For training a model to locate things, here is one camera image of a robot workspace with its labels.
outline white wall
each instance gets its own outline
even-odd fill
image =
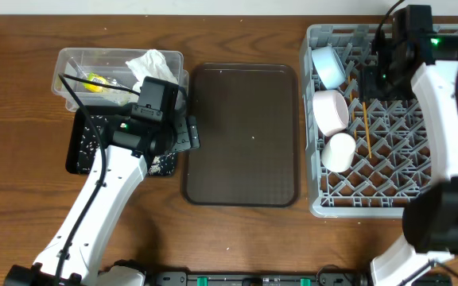
[[[396,0],[0,0],[0,14],[382,15]],[[458,15],[458,0],[409,0]]]

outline transparent plastic container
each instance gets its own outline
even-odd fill
[[[121,48],[64,48],[57,58],[54,76],[52,78],[52,92],[67,99],[66,108],[70,111],[77,110],[78,106],[61,83],[58,73],[64,72],[86,79],[87,75],[94,72],[103,77],[116,79],[125,87],[132,88],[137,79],[126,66],[126,62],[143,56],[147,49],[121,49]],[[167,62],[167,66],[184,86],[183,55],[181,52],[160,51]],[[131,93],[95,93],[87,90],[82,83],[67,79],[68,84],[87,106],[122,106],[128,102],[137,102],[138,96]]]

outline white cup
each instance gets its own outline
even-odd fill
[[[312,110],[317,126],[325,136],[330,137],[347,128],[349,110],[338,91],[316,91],[312,97]]]
[[[344,66],[332,46],[312,50],[312,61],[327,90],[336,89],[346,80]]]
[[[351,135],[335,134],[324,147],[321,162],[332,172],[344,172],[351,167],[355,150],[356,141]]]

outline crumpled white paper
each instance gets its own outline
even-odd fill
[[[132,87],[134,91],[141,92],[146,76],[178,84],[177,79],[165,62],[165,56],[156,49],[151,49],[144,56],[127,61],[126,65],[137,78],[136,84]]]

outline rectangular tray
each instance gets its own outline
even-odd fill
[[[358,99],[349,105],[347,131],[356,130],[359,158],[343,173],[330,172],[320,162],[326,138],[317,129],[312,97],[320,89],[320,79],[312,69],[312,50],[331,45],[343,62],[350,83],[340,87],[349,102],[358,92],[359,70],[376,64],[370,54],[378,25],[311,25],[300,50],[301,92],[305,105],[307,185],[309,208],[317,217],[401,218],[403,207],[429,187],[430,153],[421,110],[416,100],[373,101],[367,107],[371,132],[372,159],[368,157],[363,124],[363,108]],[[391,37],[391,25],[384,25]],[[458,25],[434,25],[440,34],[458,34]]]

